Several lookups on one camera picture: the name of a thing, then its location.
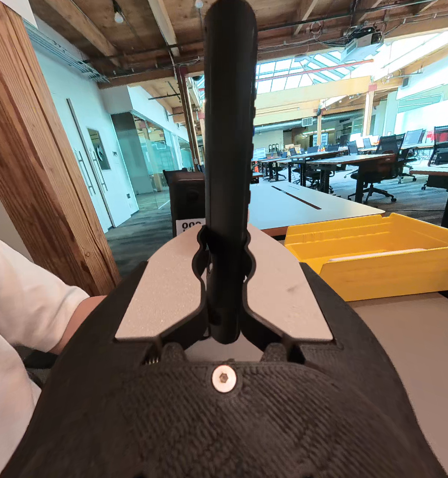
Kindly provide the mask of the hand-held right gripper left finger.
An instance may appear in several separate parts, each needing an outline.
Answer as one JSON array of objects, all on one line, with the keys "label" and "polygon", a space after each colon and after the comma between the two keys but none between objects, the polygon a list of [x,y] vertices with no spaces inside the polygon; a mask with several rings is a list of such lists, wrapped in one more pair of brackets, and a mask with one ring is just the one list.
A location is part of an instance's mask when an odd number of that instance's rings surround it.
[{"label": "hand-held right gripper left finger", "polygon": [[151,256],[115,333],[117,341],[191,346],[204,336],[204,232],[204,225],[196,224]]}]

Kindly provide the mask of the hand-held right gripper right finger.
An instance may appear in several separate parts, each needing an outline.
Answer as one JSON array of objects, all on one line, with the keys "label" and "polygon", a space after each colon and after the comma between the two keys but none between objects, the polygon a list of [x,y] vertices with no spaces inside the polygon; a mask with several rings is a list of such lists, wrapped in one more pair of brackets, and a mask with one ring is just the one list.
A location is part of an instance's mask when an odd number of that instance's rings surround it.
[{"label": "hand-held right gripper right finger", "polygon": [[243,335],[257,348],[329,344],[334,337],[299,260],[248,224],[251,270],[243,286]]}]

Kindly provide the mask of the black remote control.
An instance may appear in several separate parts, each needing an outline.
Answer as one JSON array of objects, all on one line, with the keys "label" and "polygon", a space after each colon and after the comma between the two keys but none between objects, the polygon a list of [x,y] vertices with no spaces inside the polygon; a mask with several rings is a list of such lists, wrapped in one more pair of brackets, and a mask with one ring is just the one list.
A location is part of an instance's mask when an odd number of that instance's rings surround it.
[{"label": "black remote control", "polygon": [[221,0],[204,19],[205,238],[210,335],[237,340],[250,202],[257,21],[246,1]]}]

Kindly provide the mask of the yellow plastic bin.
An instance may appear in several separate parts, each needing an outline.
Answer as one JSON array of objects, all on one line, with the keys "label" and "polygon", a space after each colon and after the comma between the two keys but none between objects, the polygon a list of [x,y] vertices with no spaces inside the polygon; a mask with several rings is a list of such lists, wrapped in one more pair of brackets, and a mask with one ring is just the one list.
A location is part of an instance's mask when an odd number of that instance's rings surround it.
[{"label": "yellow plastic bin", "polygon": [[284,245],[347,302],[448,290],[448,229],[404,215],[289,226]]}]

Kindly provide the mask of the person's left forearm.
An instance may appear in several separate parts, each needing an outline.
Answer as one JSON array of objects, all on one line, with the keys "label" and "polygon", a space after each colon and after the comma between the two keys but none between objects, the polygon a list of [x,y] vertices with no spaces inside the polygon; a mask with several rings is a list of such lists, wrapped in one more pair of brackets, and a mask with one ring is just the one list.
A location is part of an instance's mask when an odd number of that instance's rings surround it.
[{"label": "person's left forearm", "polygon": [[55,347],[50,349],[49,352],[59,355],[77,332],[81,324],[106,298],[107,296],[94,296],[86,298],[80,302],[76,310],[73,312],[60,341],[55,345]]}]

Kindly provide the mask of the wood-edged work table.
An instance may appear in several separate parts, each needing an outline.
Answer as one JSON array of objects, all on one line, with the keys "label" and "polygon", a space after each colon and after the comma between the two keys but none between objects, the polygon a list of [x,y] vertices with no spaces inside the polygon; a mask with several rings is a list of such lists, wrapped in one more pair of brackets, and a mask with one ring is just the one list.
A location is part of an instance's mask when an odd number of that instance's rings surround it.
[{"label": "wood-edged work table", "polygon": [[384,211],[285,181],[250,185],[249,222],[271,237],[290,226],[384,214]]}]

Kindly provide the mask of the person's white shirt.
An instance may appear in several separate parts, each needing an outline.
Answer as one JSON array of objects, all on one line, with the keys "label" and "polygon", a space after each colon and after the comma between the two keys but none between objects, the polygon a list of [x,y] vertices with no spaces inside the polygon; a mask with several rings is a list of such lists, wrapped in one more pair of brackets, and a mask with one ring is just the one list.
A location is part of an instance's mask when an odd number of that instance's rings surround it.
[{"label": "person's white shirt", "polygon": [[40,388],[15,346],[49,352],[89,295],[0,240],[0,473],[21,441]]}]

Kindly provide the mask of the wooden beam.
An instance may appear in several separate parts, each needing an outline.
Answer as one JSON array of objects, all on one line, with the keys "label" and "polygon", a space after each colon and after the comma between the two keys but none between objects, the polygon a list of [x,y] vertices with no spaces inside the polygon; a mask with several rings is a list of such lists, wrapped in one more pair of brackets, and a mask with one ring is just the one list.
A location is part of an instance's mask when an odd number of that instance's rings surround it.
[{"label": "wooden beam", "polygon": [[1,2],[0,201],[37,265],[93,296],[119,284],[24,23]]}]

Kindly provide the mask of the black office chair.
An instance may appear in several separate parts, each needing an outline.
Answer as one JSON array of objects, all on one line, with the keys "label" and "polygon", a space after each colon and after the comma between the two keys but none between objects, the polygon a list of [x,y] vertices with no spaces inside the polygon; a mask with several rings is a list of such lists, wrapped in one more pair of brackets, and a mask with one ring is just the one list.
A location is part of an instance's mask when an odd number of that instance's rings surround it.
[{"label": "black office chair", "polygon": [[359,166],[358,171],[351,175],[351,178],[357,181],[357,187],[355,193],[347,197],[348,200],[356,196],[356,193],[360,193],[361,200],[359,202],[361,203],[364,193],[367,193],[363,201],[367,204],[369,198],[376,193],[390,198],[390,201],[393,203],[397,201],[394,195],[386,190],[377,188],[375,184],[397,177],[400,145],[401,138],[398,135],[383,136],[380,138],[375,155],[386,154],[389,155],[389,157],[366,161]]},{"label": "black office chair", "polygon": [[434,127],[434,147],[428,166],[448,164],[448,125]]}]

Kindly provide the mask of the white paper notice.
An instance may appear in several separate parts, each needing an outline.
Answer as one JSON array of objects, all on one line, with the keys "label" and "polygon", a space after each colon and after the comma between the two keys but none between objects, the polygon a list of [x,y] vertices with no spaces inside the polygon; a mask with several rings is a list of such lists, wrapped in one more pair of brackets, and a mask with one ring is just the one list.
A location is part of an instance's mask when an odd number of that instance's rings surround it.
[{"label": "white paper notice", "polygon": [[12,9],[30,25],[37,28],[36,19],[29,0],[0,0],[0,2]]}]

